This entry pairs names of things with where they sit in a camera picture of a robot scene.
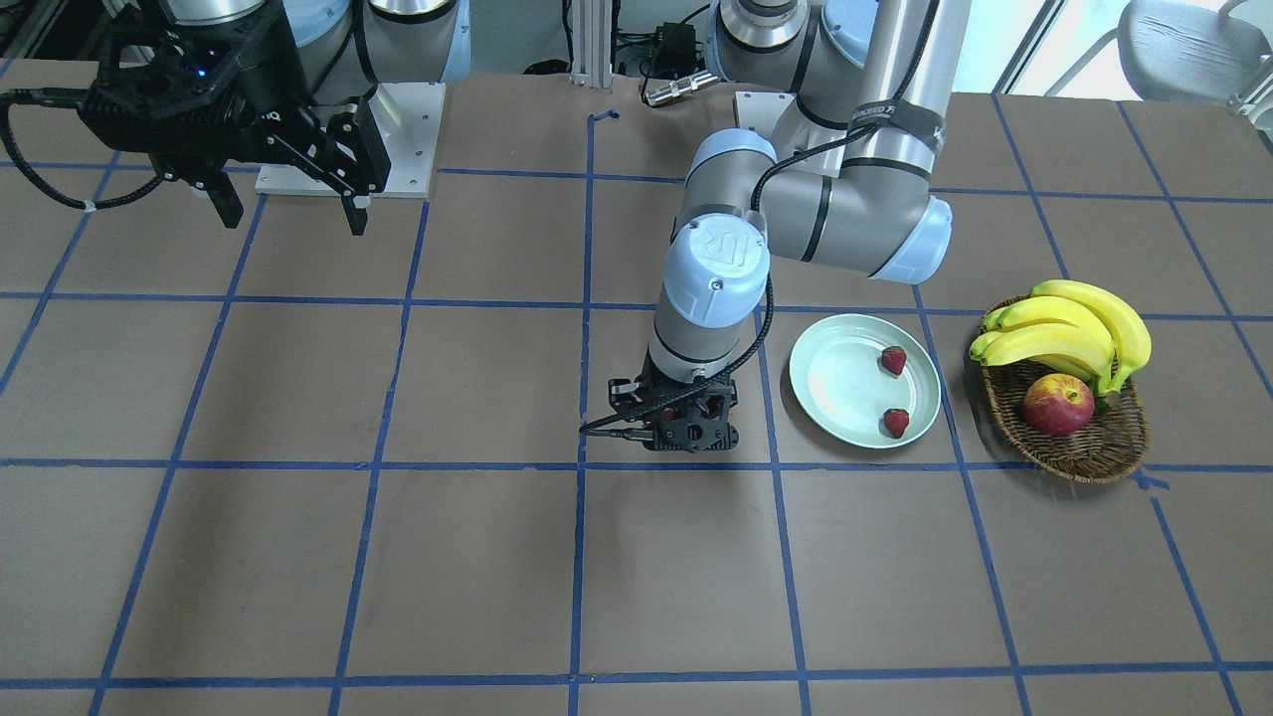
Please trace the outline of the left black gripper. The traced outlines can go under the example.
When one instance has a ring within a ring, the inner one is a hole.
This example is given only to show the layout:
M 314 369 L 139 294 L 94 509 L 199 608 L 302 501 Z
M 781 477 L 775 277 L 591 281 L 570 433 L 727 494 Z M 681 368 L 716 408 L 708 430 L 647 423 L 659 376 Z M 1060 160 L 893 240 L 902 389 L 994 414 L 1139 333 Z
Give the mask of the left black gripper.
M 673 381 L 654 364 L 642 367 L 636 378 L 608 381 L 608 404 L 635 428 L 610 431 L 611 437 L 640 443 L 649 451 L 729 451 L 738 443 L 738 431 L 729 422 L 737 405 L 737 389 L 731 376 L 714 382 L 704 377 L 691 383 Z M 673 408 L 679 417 L 665 422 L 662 412 Z

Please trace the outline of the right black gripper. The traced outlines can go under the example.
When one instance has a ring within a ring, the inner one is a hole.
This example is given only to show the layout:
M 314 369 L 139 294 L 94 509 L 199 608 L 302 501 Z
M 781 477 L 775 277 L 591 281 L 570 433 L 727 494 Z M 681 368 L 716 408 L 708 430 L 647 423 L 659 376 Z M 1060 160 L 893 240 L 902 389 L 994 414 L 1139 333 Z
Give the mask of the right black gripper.
M 340 110 L 321 127 L 309 101 L 283 14 L 210 25 L 118 14 L 78 117 L 104 145 L 150 155 L 159 175 L 204 183 L 227 231 L 241 227 L 243 203 L 230 178 L 213 178 L 237 161 L 300 169 L 336 192 L 363 236 L 391 172 L 373 110 Z

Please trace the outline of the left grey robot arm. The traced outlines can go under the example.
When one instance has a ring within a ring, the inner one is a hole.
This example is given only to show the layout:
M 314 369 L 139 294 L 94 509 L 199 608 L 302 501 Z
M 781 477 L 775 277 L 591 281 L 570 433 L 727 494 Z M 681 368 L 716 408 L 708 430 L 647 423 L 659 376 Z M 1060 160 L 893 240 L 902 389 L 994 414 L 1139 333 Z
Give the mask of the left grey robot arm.
M 733 372 L 761 347 L 771 259 L 919 284 L 952 233 L 931 190 L 973 5 L 967 1 L 715 1 L 707 68 L 785 90 L 769 134 L 723 127 L 687 168 L 651 339 L 611 415 L 582 434 L 651 451 L 727 451 Z

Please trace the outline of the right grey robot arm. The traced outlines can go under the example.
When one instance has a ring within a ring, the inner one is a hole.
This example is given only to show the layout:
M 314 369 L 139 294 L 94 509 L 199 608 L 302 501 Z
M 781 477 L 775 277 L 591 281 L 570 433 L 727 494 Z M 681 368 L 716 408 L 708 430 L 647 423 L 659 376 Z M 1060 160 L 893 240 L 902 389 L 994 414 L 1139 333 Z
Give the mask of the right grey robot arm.
M 390 85 L 471 68 L 465 1 L 131 1 L 76 113 L 109 149 L 241 223 L 227 164 L 289 166 L 340 199 L 355 236 L 391 159 L 372 110 Z

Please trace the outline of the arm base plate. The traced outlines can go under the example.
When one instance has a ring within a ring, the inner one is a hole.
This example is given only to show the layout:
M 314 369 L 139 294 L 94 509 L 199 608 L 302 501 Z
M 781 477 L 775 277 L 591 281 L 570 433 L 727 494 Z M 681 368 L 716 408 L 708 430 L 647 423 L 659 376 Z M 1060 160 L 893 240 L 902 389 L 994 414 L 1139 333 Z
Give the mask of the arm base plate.
M 426 200 L 432 194 L 435 152 L 440 139 L 446 83 L 381 85 L 370 110 L 391 162 L 387 186 L 379 197 Z M 290 166 L 264 166 L 255 183 L 261 195 L 334 197 L 330 187 Z
M 738 127 L 769 136 L 778 118 L 791 107 L 796 96 L 769 90 L 735 90 L 735 121 Z

